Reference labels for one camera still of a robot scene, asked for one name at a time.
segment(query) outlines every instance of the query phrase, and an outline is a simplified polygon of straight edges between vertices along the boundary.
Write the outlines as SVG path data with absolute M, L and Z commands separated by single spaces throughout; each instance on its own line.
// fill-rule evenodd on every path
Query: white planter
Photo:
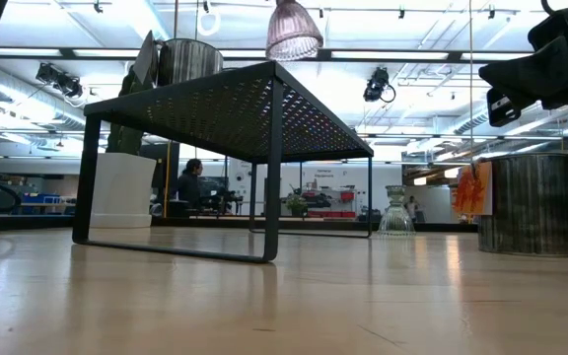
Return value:
M 150 227 L 149 202 L 155 165 L 152 159 L 129 154 L 99 154 L 91 227 Z

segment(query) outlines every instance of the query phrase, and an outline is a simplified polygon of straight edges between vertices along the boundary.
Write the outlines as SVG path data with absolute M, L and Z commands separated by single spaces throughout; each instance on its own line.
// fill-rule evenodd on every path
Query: ceiling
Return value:
M 0 47 L 135 49 L 141 45 L 143 36 L 149 30 L 153 30 L 158 38 L 171 37 L 174 31 L 175 3 L 172 0 L 102 1 L 102 13 L 96 12 L 94 2 L 9 0 L 0 23 Z M 467 0 L 299 2 L 316 21 L 324 36 L 325 47 L 331 49 L 468 52 L 472 45 L 474 51 L 529 52 L 532 48 L 527 42 L 528 32 L 546 18 L 539 0 L 472 0 L 472 29 Z M 561 8 L 568 6 L 568 1 L 551 0 L 550 4 L 553 8 Z M 401 6 L 405 9 L 403 19 L 398 18 Z M 217 48 L 264 48 L 268 21 L 274 7 L 275 0 L 211 1 L 210 14 L 206 14 L 203 1 L 179 1 L 178 37 L 196 37 Z M 495 10 L 495 16 L 489 19 L 491 10 Z M 215 25 L 216 16 L 220 16 L 220 29 L 212 35 L 203 35 Z M 198 18 L 201 19 L 201 31 Z M 88 89 L 87 94 L 80 101 L 65 103 L 62 96 L 44 88 L 35 79 L 41 62 L 50 62 L 80 77 L 81 83 Z M 225 67 L 236 68 L 256 62 L 226 61 Z M 59 132 L 56 135 L 0 134 L 0 141 L 11 141 L 10 137 L 13 137 L 17 143 L 47 145 L 54 151 L 60 150 L 55 144 L 63 139 L 79 142 L 79 134 L 60 132 L 82 129 L 84 116 L 81 108 L 85 104 L 116 97 L 128 65 L 127 60 L 96 58 L 0 58 L 0 128 L 36 127 Z M 469 134 L 469 125 L 466 129 L 466 124 L 471 118 L 475 122 L 473 132 L 479 135 L 556 135 L 568 129 L 568 108 L 548 112 L 533 106 L 517 122 L 497 129 L 490 127 L 483 116 L 479 120 L 489 89 L 488 84 L 477 75 L 481 65 L 371 60 L 302 61 L 283 65 L 357 132 L 413 135 L 391 139 L 369 138 L 369 142 L 373 147 L 384 144 L 403 146 L 405 154 L 411 154 L 414 159 L 441 160 L 439 156 L 442 154 L 454 152 L 454 155 L 443 158 L 462 157 L 462 150 L 468 149 L 468 140 L 427 139 L 415 135 L 466 135 Z M 363 100 L 366 82 L 378 67 L 386 67 L 390 72 L 397 93 L 392 104 L 365 103 Z M 14 93 L 17 95 L 7 92 L 5 88 L 16 90 Z M 16 110 L 19 111 L 17 118 L 26 119 L 11 118 L 10 112 Z M 159 140 L 148 137 L 148 141 Z M 471 146 L 476 154 L 477 149 L 483 150 L 479 148 L 481 146 L 488 147 L 488 151 L 496 151 L 501 143 L 508 145 L 506 151 L 535 145 L 534 141 L 515 141 L 514 144 L 474 141 Z

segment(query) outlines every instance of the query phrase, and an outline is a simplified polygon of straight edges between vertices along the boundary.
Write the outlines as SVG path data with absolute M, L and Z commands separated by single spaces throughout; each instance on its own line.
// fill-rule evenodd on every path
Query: person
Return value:
M 177 181 L 178 199 L 187 201 L 189 208 L 199 208 L 201 192 L 198 177 L 203 173 L 203 164 L 198 159 L 190 159 Z
M 420 208 L 420 206 L 415 200 L 415 197 L 413 196 L 409 197 L 409 202 L 407 202 L 404 207 L 406 208 L 406 211 L 409 214 L 409 218 L 411 218 L 411 221 L 413 223 L 417 222 L 417 216 L 415 212 Z

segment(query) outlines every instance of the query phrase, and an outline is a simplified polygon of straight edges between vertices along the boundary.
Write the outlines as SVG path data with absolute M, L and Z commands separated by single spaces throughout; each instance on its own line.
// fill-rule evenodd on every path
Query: woman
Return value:
M 187 201 L 189 208 L 199 208 L 200 188 L 198 177 L 203 173 L 203 165 L 198 159 L 190 159 L 185 165 L 181 176 L 177 182 L 178 199 Z

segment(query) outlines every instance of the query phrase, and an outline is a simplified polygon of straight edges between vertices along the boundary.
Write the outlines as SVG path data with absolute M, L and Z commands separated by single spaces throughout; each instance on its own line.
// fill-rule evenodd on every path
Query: air duct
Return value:
M 60 117 L 63 123 L 73 120 L 85 124 L 81 109 L 64 103 L 63 98 L 36 90 L 36 87 L 0 70 L 0 94 L 12 99 L 14 108 L 11 110 L 37 123 Z

